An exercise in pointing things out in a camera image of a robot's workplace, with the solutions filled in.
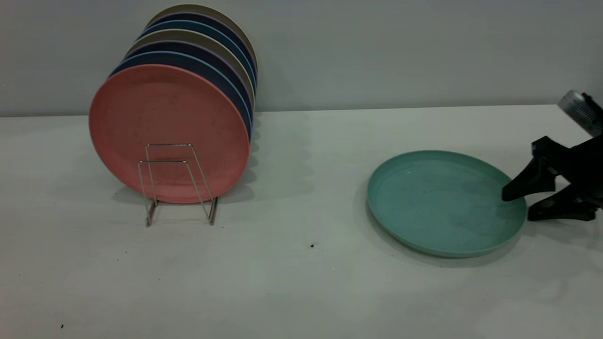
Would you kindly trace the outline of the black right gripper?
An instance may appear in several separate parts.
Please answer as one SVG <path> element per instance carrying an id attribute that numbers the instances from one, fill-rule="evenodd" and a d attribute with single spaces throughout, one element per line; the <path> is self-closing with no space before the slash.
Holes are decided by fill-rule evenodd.
<path id="1" fill-rule="evenodd" d="M 532 142 L 532 156 L 530 163 L 503 187 L 502 200 L 553 192 L 555 178 L 562 176 L 570 186 L 530 206 L 528 220 L 594 220 L 603 197 L 603 138 L 593 137 L 566 147 L 542 137 Z"/>

